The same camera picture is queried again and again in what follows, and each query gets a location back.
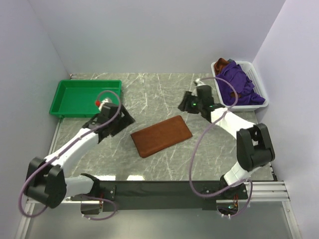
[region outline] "table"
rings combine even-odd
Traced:
[[[200,115],[178,110],[185,91],[194,89],[193,80],[210,74],[77,74],[73,79],[122,80],[122,101],[136,122],[114,137],[104,139],[88,151],[66,176],[88,173],[106,180],[187,180],[194,146],[209,122]],[[213,80],[213,96],[218,103]],[[257,123],[254,112],[236,113]],[[141,158],[130,134],[170,117],[181,115],[193,137],[148,158]],[[70,140],[88,119],[65,118],[60,122],[55,150]],[[219,127],[204,137],[193,166],[194,180],[219,180],[237,161],[236,140]],[[272,167],[267,165],[252,175],[253,180],[274,180]]]

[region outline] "white wall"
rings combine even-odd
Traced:
[[[57,83],[67,78],[27,0],[0,2],[0,238],[15,234],[17,198],[28,163],[45,156],[56,119],[48,114]]]
[[[252,61],[285,0],[30,0],[66,69],[211,72]]]
[[[275,172],[284,179],[305,239],[319,233],[319,2],[286,0],[254,65],[270,98]]]

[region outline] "gray floor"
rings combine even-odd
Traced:
[[[89,173],[113,180],[127,180],[128,177],[136,180],[187,180],[194,146],[209,123],[200,115],[180,112],[177,106],[184,92],[194,89],[193,80],[205,76],[208,74],[94,73],[74,76],[75,79],[122,80],[122,101],[136,122],[88,151],[70,172],[66,172],[66,176]],[[215,101],[219,102],[214,82],[208,80],[207,83],[212,86]],[[236,114],[257,122],[254,112]],[[148,158],[141,158],[130,134],[176,115],[183,117],[193,137]],[[55,150],[70,140],[87,120],[63,119]],[[215,127],[206,134],[197,151],[193,179],[219,180],[236,161],[236,140],[223,129]],[[272,168],[265,166],[259,169],[252,179],[273,180]]]
[[[96,222],[82,218],[79,205],[63,204],[32,220],[26,238],[292,239],[292,235],[280,202],[251,203],[230,221],[215,211],[185,209],[120,211],[113,218]]]

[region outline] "pile of clothes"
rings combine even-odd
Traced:
[[[214,70],[216,77],[226,80],[235,88],[238,94],[237,106],[262,105],[265,102],[264,98],[254,92],[254,84],[235,61],[219,58]],[[235,102],[232,89],[225,82],[217,80],[217,84],[224,104],[232,105]]]

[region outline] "folded brown cloth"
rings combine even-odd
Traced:
[[[228,64],[229,64],[229,61],[226,61],[224,58],[219,58],[214,65],[215,75],[217,76]]]
[[[142,158],[180,143],[193,135],[181,116],[175,116],[131,134]]]

